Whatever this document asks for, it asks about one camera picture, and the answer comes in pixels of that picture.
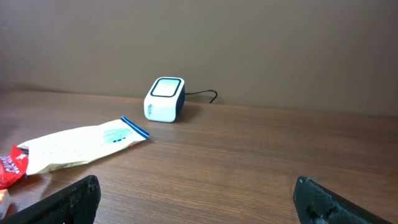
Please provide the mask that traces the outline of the white barcode scanner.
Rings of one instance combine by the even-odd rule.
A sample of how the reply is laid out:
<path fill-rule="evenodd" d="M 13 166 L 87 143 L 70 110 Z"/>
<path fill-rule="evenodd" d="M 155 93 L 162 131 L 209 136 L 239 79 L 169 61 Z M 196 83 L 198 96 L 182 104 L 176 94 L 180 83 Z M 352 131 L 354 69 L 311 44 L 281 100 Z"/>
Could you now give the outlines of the white barcode scanner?
<path fill-rule="evenodd" d="M 185 102 L 185 81 L 178 77 L 156 79 L 144 99 L 144 114 L 150 121 L 173 123 Z"/>

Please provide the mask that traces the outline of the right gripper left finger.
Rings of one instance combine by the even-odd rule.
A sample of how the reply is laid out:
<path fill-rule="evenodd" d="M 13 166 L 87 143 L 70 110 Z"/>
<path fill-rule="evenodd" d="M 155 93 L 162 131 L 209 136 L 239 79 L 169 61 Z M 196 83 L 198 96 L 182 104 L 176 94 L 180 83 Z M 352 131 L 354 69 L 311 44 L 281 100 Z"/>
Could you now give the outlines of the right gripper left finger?
<path fill-rule="evenodd" d="M 1 220 L 2 224 L 93 224 L 101 199 L 98 178 L 88 175 Z"/>

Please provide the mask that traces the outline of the red snack bag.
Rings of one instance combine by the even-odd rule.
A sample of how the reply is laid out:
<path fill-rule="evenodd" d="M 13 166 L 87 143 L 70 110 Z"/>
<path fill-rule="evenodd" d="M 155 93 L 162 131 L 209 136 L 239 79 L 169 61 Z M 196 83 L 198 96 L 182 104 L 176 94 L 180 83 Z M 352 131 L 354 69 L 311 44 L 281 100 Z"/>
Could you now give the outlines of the red snack bag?
<path fill-rule="evenodd" d="M 28 163 L 28 155 L 16 145 L 8 155 L 1 156 L 1 190 L 9 188 L 24 176 Z"/>

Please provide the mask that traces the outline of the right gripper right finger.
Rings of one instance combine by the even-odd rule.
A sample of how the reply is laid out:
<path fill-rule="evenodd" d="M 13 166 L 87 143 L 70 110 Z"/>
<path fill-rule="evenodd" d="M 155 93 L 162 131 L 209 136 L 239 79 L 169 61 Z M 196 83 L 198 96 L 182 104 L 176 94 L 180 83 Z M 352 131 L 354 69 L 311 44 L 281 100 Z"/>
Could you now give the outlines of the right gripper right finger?
<path fill-rule="evenodd" d="M 391 224 L 309 177 L 298 177 L 293 201 L 301 224 Z"/>

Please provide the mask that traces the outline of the cream snack pouch blue seal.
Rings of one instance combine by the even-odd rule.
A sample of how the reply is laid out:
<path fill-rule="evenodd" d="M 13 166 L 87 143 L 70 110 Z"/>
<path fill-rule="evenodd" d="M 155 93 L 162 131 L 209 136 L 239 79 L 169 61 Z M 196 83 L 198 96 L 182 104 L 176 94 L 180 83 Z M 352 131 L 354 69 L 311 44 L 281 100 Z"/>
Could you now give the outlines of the cream snack pouch blue seal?
<path fill-rule="evenodd" d="M 125 116 L 95 126 L 68 129 L 17 147 L 28 153 L 26 174 L 36 175 L 91 163 L 148 139 L 149 133 Z"/>

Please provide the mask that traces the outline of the orange tissue pack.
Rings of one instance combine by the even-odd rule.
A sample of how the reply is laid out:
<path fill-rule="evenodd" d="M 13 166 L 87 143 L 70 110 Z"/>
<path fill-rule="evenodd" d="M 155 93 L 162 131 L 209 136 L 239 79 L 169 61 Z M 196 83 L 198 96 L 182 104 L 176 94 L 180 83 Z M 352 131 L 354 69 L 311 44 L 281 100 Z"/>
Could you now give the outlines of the orange tissue pack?
<path fill-rule="evenodd" d="M 0 190 L 0 219 L 2 220 L 11 204 L 11 197 L 7 189 Z"/>

